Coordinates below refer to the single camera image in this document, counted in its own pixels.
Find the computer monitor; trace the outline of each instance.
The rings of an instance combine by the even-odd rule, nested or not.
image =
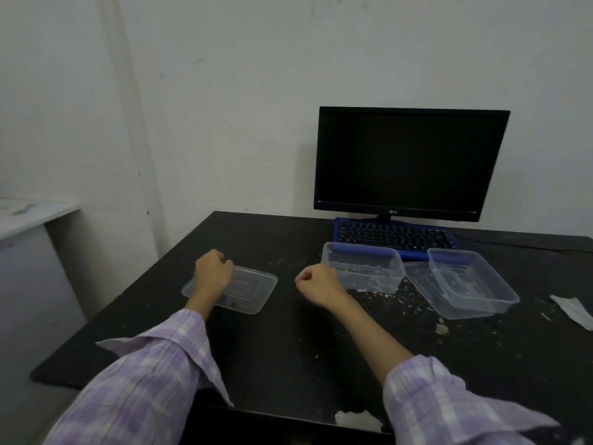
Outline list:
[[[509,114],[320,107],[314,208],[477,222]]]

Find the cable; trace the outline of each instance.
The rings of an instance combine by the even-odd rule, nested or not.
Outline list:
[[[516,247],[516,248],[531,248],[532,250],[545,250],[547,252],[560,252],[560,253],[561,252],[577,252],[577,253],[593,254],[593,252],[587,252],[585,250],[577,250],[575,248],[533,247],[530,245],[517,245],[517,244],[512,244],[512,243],[506,243],[506,242],[493,242],[493,241],[489,241],[489,240],[474,239],[473,237],[467,237],[466,235],[457,234],[456,232],[452,232],[451,234],[453,234],[456,237],[461,237],[463,239],[471,240],[473,242],[485,243],[485,244],[491,244],[491,245],[502,245],[502,246],[507,246],[507,247]]]

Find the blue keyboard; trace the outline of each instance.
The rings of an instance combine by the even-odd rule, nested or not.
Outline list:
[[[443,228],[340,217],[334,225],[334,242],[393,248],[402,259],[417,261],[428,261],[428,248],[459,248],[455,237]]]

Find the black tabletop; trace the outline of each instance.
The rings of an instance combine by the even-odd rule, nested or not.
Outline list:
[[[577,297],[593,313],[593,254],[586,253],[593,252],[593,240],[451,231],[515,289],[519,304],[492,317],[446,320],[449,334],[438,335],[438,314],[406,279],[394,297],[352,296],[411,352],[439,358],[473,392],[542,411],[593,436],[593,332],[549,298]],[[319,262],[332,232],[333,221],[326,219],[214,212],[37,367],[32,379],[82,389],[116,358],[95,342],[134,336],[181,309],[186,299],[180,290],[195,260],[218,248],[236,265],[278,276],[260,313],[216,307],[207,322],[212,355],[235,408],[327,424],[334,424],[337,411],[366,409],[389,425],[381,386],[345,329],[293,283],[303,267]],[[221,402],[207,391],[196,396],[196,403],[212,401]]]

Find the plaid shirt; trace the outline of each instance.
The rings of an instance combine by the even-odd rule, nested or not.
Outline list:
[[[183,309],[133,339],[99,345],[121,358],[84,388],[45,445],[177,444],[198,389],[214,387],[233,405],[204,322],[193,311]],[[468,392],[432,357],[391,370],[383,399],[399,445],[529,444],[516,431],[557,425],[542,413]]]

